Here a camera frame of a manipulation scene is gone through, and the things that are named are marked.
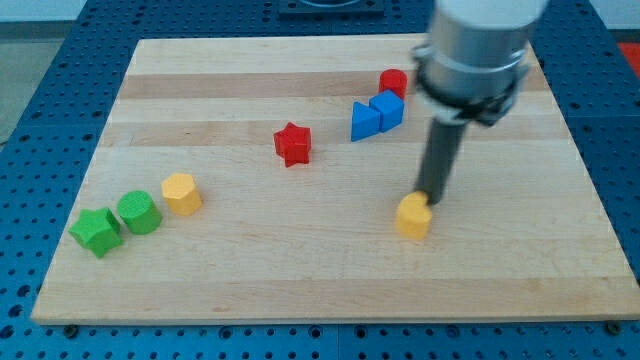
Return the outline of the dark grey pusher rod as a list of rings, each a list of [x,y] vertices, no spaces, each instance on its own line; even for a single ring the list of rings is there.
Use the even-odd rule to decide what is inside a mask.
[[[434,118],[428,133],[415,190],[427,196],[428,205],[438,204],[444,194],[467,127],[465,121]]]

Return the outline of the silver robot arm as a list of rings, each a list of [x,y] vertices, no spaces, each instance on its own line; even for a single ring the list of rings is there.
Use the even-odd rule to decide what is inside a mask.
[[[530,36],[546,0],[440,0],[426,41],[412,50],[415,90],[432,111],[415,189],[443,197],[469,123],[494,126],[514,106],[528,73]]]

